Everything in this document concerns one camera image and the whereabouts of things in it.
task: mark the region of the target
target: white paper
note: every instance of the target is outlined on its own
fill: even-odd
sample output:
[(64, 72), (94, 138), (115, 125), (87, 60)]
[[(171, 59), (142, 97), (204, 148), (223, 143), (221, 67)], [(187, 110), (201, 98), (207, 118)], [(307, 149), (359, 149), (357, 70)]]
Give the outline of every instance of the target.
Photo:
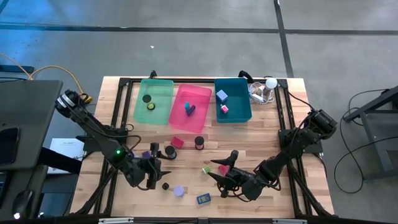
[[(62, 154), (64, 156), (68, 156), (71, 158), (82, 160), (83, 157), (83, 146), (85, 144), (75, 138), (53, 138), (51, 140), (50, 149)], [(49, 167), (48, 174), (69, 174), (68, 171), (56, 169), (53, 167)]]

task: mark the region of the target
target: wooden table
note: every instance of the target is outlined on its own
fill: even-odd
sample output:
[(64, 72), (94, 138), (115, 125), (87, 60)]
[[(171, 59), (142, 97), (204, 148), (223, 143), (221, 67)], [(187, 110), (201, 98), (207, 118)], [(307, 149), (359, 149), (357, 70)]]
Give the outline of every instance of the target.
[[(110, 124), (116, 92), (120, 77), (104, 77), (95, 117), (103, 124)], [(289, 91), (298, 98), (307, 101), (304, 81), (301, 78), (287, 79)], [(162, 170), (171, 170), (172, 173), (158, 181), (155, 190), (141, 191), (132, 188), (119, 172), (116, 184), (112, 216), (126, 217), (213, 217), (213, 218), (288, 218), (294, 217), (292, 199), (290, 196), (289, 180), (286, 168), (282, 172), (280, 192), (264, 188), (261, 196), (252, 202), (245, 203), (237, 198), (221, 198), (216, 187), (216, 182), (202, 172), (202, 168), (210, 166), (213, 172), (218, 173), (218, 165), (211, 163), (210, 159), (224, 159), (233, 149), (239, 151), (236, 167), (252, 171), (263, 159), (275, 156), (279, 151), (277, 131), (280, 129), (276, 102), (266, 105), (252, 104), (252, 118), (247, 123), (217, 123), (215, 118), (214, 84), (197, 84), (213, 90), (213, 97), (207, 112), (205, 128), (201, 136), (205, 138), (205, 149), (195, 150), (193, 140), (198, 134), (173, 129), (170, 126), (137, 123), (132, 115), (136, 104), (139, 83), (132, 89), (131, 107), (127, 123), (134, 125), (134, 134), (142, 136), (142, 142), (136, 147), (136, 152), (141, 154), (149, 150), (150, 142), (159, 142), (160, 149), (170, 144), (173, 136), (178, 136), (185, 141), (183, 149), (177, 151), (178, 156), (174, 161), (162, 160)], [(174, 95), (177, 94), (178, 83), (174, 85)], [(285, 109), (285, 99), (281, 94)], [(295, 123), (300, 124), (309, 112), (309, 107), (291, 98)], [(119, 112), (120, 123), (123, 107)], [(128, 145), (133, 145), (135, 139), (128, 140)], [(83, 161), (80, 176), (73, 198), (71, 212), (77, 211), (88, 200), (100, 179), (103, 156), (100, 152), (93, 153)], [(328, 184), (325, 172), (320, 161), (311, 154), (303, 155), (305, 176), (309, 189), (326, 208), (333, 213)], [(162, 184), (167, 182), (170, 189), (165, 191)], [(182, 185), (186, 194), (176, 198), (173, 186)], [(105, 189), (101, 211), (106, 205), (108, 190)], [(197, 205), (196, 197), (210, 193), (211, 203)], [(304, 212), (301, 190), (297, 191), (300, 208)]]

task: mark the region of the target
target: pink cube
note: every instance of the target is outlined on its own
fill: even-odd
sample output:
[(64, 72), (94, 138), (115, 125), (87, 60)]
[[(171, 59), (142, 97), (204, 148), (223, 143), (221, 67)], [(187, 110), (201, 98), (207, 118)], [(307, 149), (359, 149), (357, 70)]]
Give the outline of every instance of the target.
[(228, 112), (228, 107), (226, 107), (225, 105), (221, 105), (221, 111), (223, 113), (227, 113)]
[(179, 149), (182, 148), (183, 144), (184, 144), (184, 141), (179, 139), (179, 138), (177, 138), (177, 137), (174, 137), (173, 140), (171, 141), (171, 145), (173, 145), (173, 146), (175, 146), (175, 147), (177, 147)]
[(225, 176), (225, 174), (228, 172), (229, 166), (219, 165), (218, 169), (223, 174), (223, 176)]

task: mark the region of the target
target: concrete floor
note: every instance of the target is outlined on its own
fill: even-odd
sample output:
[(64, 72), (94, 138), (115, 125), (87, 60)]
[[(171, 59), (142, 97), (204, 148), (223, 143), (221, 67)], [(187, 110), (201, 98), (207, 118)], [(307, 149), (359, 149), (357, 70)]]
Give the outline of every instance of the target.
[[(286, 29), (398, 30), (398, 2), (393, 0), (280, 0)], [(0, 13), (0, 26), (24, 24), (117, 27), (210, 27), (278, 29), (272, 0), (10, 0)], [(279, 34), (189, 32), (69, 32), (0, 30), (0, 51), (21, 64), (37, 68), (61, 65), (71, 70), (83, 89), (98, 96), (106, 75), (235, 76), (246, 70), (255, 77), (287, 77)], [(398, 83), (397, 35), (297, 35), (287, 34), (294, 77), (304, 78), (308, 97), (340, 120), (348, 100), (364, 90), (394, 87)], [(0, 63), (8, 63), (0, 58)], [(63, 89), (76, 89), (63, 72), (47, 70), (38, 79), (61, 79)], [(355, 99), (361, 106), (376, 97), (369, 93)], [(363, 129), (343, 124), (350, 147), (368, 142)], [(72, 138), (83, 131), (54, 114), (45, 145), (52, 138)], [(336, 133), (322, 142), (328, 183), (337, 215), (345, 218), (398, 222), (398, 178), (366, 182), (362, 191), (348, 195), (333, 181), (333, 168), (346, 153)], [(364, 172), (376, 164), (371, 148), (359, 151)], [(346, 190), (360, 184), (359, 171), (347, 158), (338, 169)], [(44, 192), (59, 189), (59, 181), (73, 185), (75, 177), (52, 177)], [(42, 211), (63, 213), (64, 205)]]

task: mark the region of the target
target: plastic bin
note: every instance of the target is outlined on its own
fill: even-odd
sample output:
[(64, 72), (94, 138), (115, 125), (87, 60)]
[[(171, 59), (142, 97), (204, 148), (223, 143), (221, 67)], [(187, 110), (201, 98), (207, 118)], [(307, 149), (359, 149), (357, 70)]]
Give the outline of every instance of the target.
[[(228, 98), (223, 103), (216, 97), (216, 116), (219, 123), (243, 123), (251, 119), (248, 81), (245, 78), (218, 78), (214, 82), (215, 92), (223, 90)], [(224, 114), (221, 104), (229, 111)]]
[[(133, 118), (139, 123), (167, 124), (172, 107), (174, 82), (172, 80), (143, 79), (141, 81)], [(147, 109), (147, 103), (142, 100), (144, 95), (150, 95), (154, 110)]]
[[(205, 126), (211, 92), (212, 90), (209, 88), (181, 84), (170, 114), (170, 125), (174, 128), (200, 133)], [(185, 112), (186, 102), (189, 102), (190, 106), (195, 105), (196, 107), (190, 116)]]

